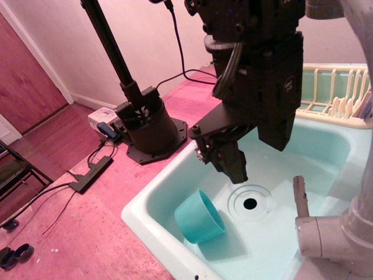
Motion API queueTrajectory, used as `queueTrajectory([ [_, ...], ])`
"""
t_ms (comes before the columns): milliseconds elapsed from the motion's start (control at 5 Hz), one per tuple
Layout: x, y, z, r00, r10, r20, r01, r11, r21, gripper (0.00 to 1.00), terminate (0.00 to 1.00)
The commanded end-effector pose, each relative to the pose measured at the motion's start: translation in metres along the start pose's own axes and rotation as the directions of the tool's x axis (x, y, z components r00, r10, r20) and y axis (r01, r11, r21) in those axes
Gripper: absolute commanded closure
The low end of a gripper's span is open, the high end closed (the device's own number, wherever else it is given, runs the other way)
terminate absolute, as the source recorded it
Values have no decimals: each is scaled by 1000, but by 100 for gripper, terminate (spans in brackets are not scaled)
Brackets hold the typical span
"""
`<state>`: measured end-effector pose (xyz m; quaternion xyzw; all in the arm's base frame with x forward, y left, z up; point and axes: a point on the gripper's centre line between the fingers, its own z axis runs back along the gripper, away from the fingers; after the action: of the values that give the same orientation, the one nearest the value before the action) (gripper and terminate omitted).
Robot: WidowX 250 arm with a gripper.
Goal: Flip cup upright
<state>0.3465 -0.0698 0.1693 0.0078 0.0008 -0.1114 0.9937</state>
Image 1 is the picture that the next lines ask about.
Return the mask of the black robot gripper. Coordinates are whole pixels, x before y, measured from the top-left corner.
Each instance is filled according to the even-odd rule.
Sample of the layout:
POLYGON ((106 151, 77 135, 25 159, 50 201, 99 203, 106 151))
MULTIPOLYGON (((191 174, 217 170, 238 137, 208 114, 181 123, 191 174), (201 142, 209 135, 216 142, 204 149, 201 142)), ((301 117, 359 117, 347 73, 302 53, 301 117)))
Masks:
POLYGON ((287 146, 301 103, 303 36, 296 31, 259 45, 205 37, 218 80, 213 97, 221 103, 192 127, 197 156, 233 184, 248 180, 244 152, 237 141, 250 130, 278 151, 287 146))

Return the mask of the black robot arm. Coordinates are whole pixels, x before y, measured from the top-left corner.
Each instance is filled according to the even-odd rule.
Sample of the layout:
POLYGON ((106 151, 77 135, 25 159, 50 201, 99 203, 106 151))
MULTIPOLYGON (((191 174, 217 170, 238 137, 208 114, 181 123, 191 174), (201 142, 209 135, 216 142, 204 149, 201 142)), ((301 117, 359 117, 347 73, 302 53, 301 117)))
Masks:
POLYGON ((186 1, 199 15, 220 103, 188 132, 197 154, 232 183, 247 181, 238 141, 252 130, 282 151, 301 104, 304 1, 186 1))

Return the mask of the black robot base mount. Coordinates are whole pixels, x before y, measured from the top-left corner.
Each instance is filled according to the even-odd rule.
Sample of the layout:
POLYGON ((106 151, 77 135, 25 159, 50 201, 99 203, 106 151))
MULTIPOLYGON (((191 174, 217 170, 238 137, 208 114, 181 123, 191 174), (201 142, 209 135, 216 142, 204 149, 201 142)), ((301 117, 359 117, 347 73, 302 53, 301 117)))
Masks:
POLYGON ((141 165, 169 158, 187 140, 187 123, 172 118, 155 87, 143 91, 129 68, 98 1, 82 1, 127 99, 116 106, 119 121, 111 127, 128 144, 126 155, 141 165))

